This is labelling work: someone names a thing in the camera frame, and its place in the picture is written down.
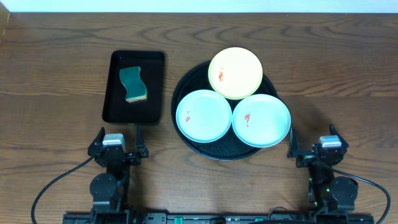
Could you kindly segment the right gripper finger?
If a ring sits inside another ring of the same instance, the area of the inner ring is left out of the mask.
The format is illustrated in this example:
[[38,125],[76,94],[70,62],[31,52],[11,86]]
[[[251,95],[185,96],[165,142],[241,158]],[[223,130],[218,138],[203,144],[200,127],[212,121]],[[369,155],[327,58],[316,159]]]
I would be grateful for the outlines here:
[[333,124],[329,124],[329,132],[331,136],[338,136],[340,142],[342,145],[347,145],[347,142],[344,140],[344,138],[338,133],[336,128],[334,127]]
[[298,151],[298,150],[299,150],[299,144],[297,141],[297,136],[296,136],[294,128],[291,128],[290,129],[289,151]]

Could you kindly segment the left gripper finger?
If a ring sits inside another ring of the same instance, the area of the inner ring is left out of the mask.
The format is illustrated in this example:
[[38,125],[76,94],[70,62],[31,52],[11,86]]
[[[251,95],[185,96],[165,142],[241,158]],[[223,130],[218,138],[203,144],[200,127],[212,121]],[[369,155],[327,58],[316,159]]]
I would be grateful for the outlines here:
[[101,127],[99,133],[94,138],[93,142],[90,144],[90,149],[97,149],[102,145],[103,139],[105,136],[105,128]]
[[146,144],[142,137],[142,132],[139,126],[136,126],[136,141],[135,147],[139,152],[146,152]]

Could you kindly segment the green yellow sponge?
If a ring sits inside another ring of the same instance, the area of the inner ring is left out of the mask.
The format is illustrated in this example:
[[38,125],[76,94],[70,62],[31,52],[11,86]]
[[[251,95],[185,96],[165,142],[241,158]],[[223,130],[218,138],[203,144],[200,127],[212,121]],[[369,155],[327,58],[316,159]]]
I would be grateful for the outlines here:
[[140,66],[120,69],[119,79],[126,89],[125,100],[128,103],[147,99],[147,87],[141,79]]

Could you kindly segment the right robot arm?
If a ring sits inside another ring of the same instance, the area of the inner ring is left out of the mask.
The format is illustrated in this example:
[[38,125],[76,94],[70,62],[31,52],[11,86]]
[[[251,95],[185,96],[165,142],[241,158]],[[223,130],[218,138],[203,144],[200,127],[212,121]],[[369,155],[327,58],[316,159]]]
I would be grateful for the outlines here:
[[335,177],[332,170],[343,160],[349,144],[332,124],[329,131],[330,134],[321,136],[311,150],[304,151],[299,148],[295,131],[291,129],[287,157],[296,159],[297,168],[308,169],[308,199],[317,208],[328,213],[353,211],[358,196],[357,181],[349,177]]

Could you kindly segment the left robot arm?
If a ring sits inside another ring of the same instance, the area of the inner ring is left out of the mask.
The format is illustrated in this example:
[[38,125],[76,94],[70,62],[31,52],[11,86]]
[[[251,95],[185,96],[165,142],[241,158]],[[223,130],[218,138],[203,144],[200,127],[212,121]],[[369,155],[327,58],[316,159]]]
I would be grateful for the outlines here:
[[88,147],[88,155],[106,168],[90,184],[93,210],[96,212],[120,212],[127,208],[130,167],[141,165],[141,159],[149,157],[149,151],[139,127],[136,128],[136,152],[126,152],[124,136],[106,134],[101,128]]

